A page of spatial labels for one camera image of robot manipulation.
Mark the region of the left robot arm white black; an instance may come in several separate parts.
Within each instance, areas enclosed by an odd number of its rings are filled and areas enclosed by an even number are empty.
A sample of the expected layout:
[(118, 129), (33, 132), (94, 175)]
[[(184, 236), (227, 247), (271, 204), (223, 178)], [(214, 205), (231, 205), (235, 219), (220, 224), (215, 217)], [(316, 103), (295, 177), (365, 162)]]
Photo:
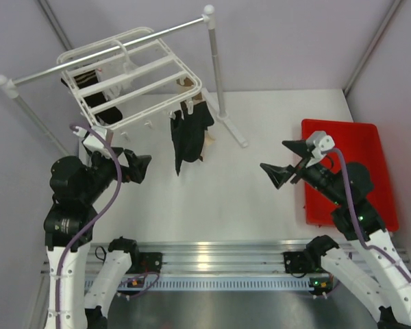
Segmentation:
[(114, 153), (126, 157), (127, 165), (116, 166), (98, 151), (92, 152), (90, 166), (77, 156), (52, 165), (53, 205), (44, 222), (50, 275), (46, 328), (107, 328), (108, 311), (122, 277), (141, 264), (135, 240), (114, 239), (91, 288), (85, 289), (91, 221), (99, 214), (93, 204), (114, 180), (142, 183), (152, 159), (120, 147)]

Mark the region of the black sock pile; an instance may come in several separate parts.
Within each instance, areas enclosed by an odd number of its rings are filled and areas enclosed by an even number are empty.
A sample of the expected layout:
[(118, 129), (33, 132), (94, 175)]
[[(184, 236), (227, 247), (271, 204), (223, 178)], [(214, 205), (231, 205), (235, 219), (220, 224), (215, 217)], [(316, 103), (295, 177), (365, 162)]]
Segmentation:
[(214, 125), (214, 118), (206, 101), (194, 105), (192, 114), (184, 112), (184, 161), (195, 162), (202, 157), (206, 132)]

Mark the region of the white plastic clip hanger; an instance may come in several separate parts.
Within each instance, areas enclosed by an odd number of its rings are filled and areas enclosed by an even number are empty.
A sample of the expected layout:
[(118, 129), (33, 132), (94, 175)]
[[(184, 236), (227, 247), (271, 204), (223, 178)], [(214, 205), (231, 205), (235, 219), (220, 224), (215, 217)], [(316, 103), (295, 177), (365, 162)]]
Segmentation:
[[(153, 30), (149, 27), (137, 27), (127, 32), (117, 34), (114, 37), (119, 38), (122, 43), (127, 43), (131, 40), (146, 36), (147, 34), (151, 32), (153, 32)], [(113, 46), (113, 44), (109, 41), (111, 37), (99, 40), (97, 42), (92, 42), (88, 45), (84, 45), (82, 47), (78, 47), (70, 51), (65, 51), (64, 53), (58, 56), (57, 63), (62, 64), (65, 62), (76, 60), (84, 56), (88, 56), (89, 54), (93, 52), (99, 52), (103, 49), (110, 48)], [(125, 63), (124, 57), (121, 57), (121, 58), (117, 58), (109, 63), (103, 64), (97, 67), (95, 71), (96, 71), (96, 74), (97, 74), (97, 77), (100, 83), (100, 82), (107, 81), (110, 78), (123, 74), (127, 69), (136, 69), (140, 66), (151, 64), (154, 61), (161, 60), (165, 56), (166, 56), (166, 52), (163, 50), (163, 48), (161, 48), (158, 44), (154, 44), (150, 47), (147, 47), (144, 50), (140, 50), (140, 51), (137, 51), (136, 53), (131, 54), (130, 55), (130, 58), (131, 58), (130, 66), (127, 66), (127, 64)], [(101, 92), (105, 95), (108, 102), (114, 101), (120, 97), (126, 96), (129, 93), (132, 93), (143, 87), (146, 87), (149, 84), (153, 84), (157, 82), (158, 80), (162, 80), (164, 78), (170, 77), (179, 72), (180, 72), (180, 67), (176, 63), (164, 62), (162, 67), (152, 72), (140, 73), (139, 76), (137, 77), (134, 77), (126, 82), (116, 84), (110, 88), (105, 88)], [(74, 79), (75, 76), (71, 77), (68, 74), (66, 75), (61, 74), (61, 76), (62, 76), (62, 80), (64, 84), (68, 87), (70, 94), (72, 94), (73, 87), (79, 90), (84, 89), (84, 88), (77, 87), (77, 84), (75, 83), (75, 79)], [(182, 93), (185, 93), (186, 91), (193, 88), (193, 86), (194, 86), (194, 82), (189, 77), (183, 77), (181, 79), (177, 79), (175, 81), (169, 82), (163, 86), (159, 86), (151, 91), (148, 91), (142, 95), (139, 95), (136, 98), (130, 99), (126, 101), (125, 103), (120, 103), (119, 105), (115, 107), (117, 107), (121, 111), (121, 113), (123, 114), (123, 119), (128, 119), (132, 117), (133, 115), (138, 114), (139, 112), (147, 108), (153, 107), (159, 103), (168, 101), (169, 99), (173, 97), (176, 97)], [(166, 108), (165, 110), (161, 112), (166, 112), (172, 105), (177, 105), (181, 102), (173, 103), (168, 108)], [(84, 116), (83, 111), (82, 111), (82, 104), (78, 102), (77, 104), (79, 106), (81, 115), (87, 120), (87, 118)], [(129, 126), (129, 125), (125, 125), (115, 130), (112, 128), (114, 124), (110, 124), (106, 126), (108, 126), (113, 131), (120, 131), (120, 132), (122, 132), (127, 126)], [(96, 119), (95, 125), (104, 125), (104, 124), (100, 124), (98, 120)]]

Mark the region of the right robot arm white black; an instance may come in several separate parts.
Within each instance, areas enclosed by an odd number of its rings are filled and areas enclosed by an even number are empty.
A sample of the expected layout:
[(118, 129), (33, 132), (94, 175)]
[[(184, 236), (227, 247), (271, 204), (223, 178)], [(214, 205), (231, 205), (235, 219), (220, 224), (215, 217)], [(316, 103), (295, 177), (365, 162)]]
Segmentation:
[(368, 201), (373, 190), (369, 171), (359, 162), (346, 162), (331, 136), (283, 141), (300, 157), (295, 166), (262, 163), (275, 188), (301, 180), (336, 205), (336, 229), (371, 269), (365, 273), (328, 235), (305, 247), (306, 264), (338, 279), (367, 309), (378, 328), (411, 328), (411, 272), (393, 245), (378, 211)]

